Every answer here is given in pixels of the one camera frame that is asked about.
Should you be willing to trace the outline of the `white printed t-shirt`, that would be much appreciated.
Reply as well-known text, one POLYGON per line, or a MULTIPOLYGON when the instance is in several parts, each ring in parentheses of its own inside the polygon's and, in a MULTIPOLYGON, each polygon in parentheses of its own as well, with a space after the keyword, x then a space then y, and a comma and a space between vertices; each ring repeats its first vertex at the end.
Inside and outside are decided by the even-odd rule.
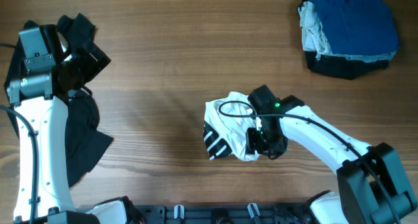
POLYGON ((203 140, 209 159, 234 155, 241 161, 256 161, 258 153, 246 153, 246 133, 258 128, 260 120, 241 118, 253 110, 248 96, 232 91, 226 98, 205 103, 203 140))

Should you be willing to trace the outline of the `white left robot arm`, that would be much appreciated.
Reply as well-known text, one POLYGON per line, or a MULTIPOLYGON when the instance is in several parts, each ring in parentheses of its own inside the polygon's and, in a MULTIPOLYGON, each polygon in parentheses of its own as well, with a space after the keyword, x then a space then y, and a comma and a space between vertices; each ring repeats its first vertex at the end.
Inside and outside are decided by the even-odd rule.
POLYGON ((125 198, 78 212, 70 194, 65 151, 69 91, 81 88, 109 58, 94 42, 68 51, 60 42, 22 41, 19 73, 7 88, 8 111, 15 115, 20 139, 20 183, 15 223, 129 223, 125 198))

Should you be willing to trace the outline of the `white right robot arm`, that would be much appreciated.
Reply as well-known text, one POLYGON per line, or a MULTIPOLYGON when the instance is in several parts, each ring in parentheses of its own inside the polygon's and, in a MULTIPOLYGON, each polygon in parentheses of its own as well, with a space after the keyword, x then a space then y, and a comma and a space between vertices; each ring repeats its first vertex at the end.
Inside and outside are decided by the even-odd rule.
POLYGON ((371 146, 319 118, 300 99, 270 93, 248 97, 260 128, 249 128, 247 153, 277 159, 293 140, 333 173, 338 192, 314 198, 310 211, 319 223, 399 223, 417 209, 417 198, 397 152, 382 142, 371 146))

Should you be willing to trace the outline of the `black t-shirt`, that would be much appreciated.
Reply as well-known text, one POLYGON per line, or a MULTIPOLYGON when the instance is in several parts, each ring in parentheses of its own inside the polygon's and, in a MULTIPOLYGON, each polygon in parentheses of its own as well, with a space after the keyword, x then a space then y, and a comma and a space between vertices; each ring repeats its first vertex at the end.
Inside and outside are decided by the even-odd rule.
MULTIPOLYGON (((76 18, 63 15, 57 23, 58 31, 69 39, 71 50, 92 41, 96 26, 83 14, 76 18)), ((99 162, 113 137, 97 130, 99 109, 87 87, 69 91, 69 116, 65 128, 65 150, 69 187, 77 184, 99 162)))

